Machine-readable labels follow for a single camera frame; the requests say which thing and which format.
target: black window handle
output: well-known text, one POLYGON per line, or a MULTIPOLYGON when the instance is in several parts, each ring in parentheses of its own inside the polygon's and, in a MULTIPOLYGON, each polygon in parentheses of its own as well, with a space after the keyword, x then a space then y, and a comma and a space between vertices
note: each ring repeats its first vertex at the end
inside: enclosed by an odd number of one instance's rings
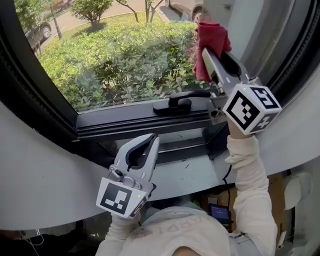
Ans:
POLYGON ((190 90, 182 92, 173 92, 169 100, 155 102, 153 111, 161 115, 176 115, 189 113, 191 109, 191 100, 188 98, 210 98, 211 92, 205 90, 190 90))

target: cardboard box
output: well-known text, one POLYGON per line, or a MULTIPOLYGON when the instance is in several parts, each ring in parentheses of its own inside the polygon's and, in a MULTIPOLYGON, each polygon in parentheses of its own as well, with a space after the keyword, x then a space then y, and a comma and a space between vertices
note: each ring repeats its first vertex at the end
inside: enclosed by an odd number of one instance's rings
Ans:
MULTIPOLYGON (((280 238, 282 232, 283 223, 285 221, 285 195, 284 195, 284 183, 283 177, 280 173, 268 176, 269 188, 272 203, 272 216, 277 225, 277 241, 280 238)), ((231 220, 233 221, 231 230, 234 231, 237 228, 236 214, 234 211, 234 203, 237 197, 237 189, 235 187, 230 189, 230 212, 231 220)), ((210 202, 217 202, 220 206, 228 206, 228 191, 223 191, 220 194, 207 194, 201 197, 201 207, 209 213, 208 204, 210 202)))

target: cable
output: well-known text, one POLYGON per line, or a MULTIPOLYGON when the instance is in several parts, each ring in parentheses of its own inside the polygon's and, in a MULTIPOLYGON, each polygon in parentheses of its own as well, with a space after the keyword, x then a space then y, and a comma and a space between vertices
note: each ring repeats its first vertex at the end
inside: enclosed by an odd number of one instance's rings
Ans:
POLYGON ((228 190, 228 211, 230 211, 230 189, 229 189, 228 182, 226 181, 226 178, 229 176, 229 174, 231 172, 231 168, 232 168, 232 165, 230 164, 228 172, 222 178, 222 180, 224 181, 224 184, 226 185, 226 189, 228 190))
POLYGON ((40 236, 41 236, 41 238, 42 238, 42 242, 41 242, 41 243, 38 243, 38 244, 33 244, 30 238, 25 238, 25 239, 22 238, 22 240, 25 240, 28 244, 30 244, 30 245, 32 246, 32 248, 33 248, 33 250, 34 250, 34 252, 36 253, 37 256, 39 256, 39 254, 38 254, 35 246, 40 246, 40 245, 42 245, 42 244, 44 243, 44 241, 45 241, 45 239, 44 239, 44 237, 42 236, 42 234, 41 234, 40 236))

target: hand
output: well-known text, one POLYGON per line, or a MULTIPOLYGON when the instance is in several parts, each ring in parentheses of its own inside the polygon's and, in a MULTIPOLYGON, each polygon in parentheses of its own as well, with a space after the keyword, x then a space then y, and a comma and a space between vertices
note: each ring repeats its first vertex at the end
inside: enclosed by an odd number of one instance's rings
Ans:
POLYGON ((230 132, 230 137, 232 139, 237 139, 237 140, 241 140, 241 139, 246 139, 251 137, 251 135, 244 135, 242 133, 242 131, 234 124, 233 121, 231 121, 231 119, 229 119, 229 117, 227 118, 227 122, 228 122, 228 126, 229 126, 229 132, 230 132))

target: leaves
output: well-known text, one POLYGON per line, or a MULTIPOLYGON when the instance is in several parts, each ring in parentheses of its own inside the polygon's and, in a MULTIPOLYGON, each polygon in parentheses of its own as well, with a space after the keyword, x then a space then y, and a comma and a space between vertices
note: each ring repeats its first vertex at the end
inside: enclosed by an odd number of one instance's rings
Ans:
POLYGON ((44 10, 42 0, 14 0, 15 11, 24 29, 31 30, 41 21, 41 12, 44 10))
POLYGON ((112 2, 113 0, 77 0, 71 5, 71 14, 94 26, 100 22, 101 15, 111 7, 112 2))
POLYGON ((90 35, 49 45, 39 61, 77 111, 158 99, 209 88, 197 81, 186 54, 194 33, 195 24, 188 21, 155 19, 147 25, 119 19, 90 35))

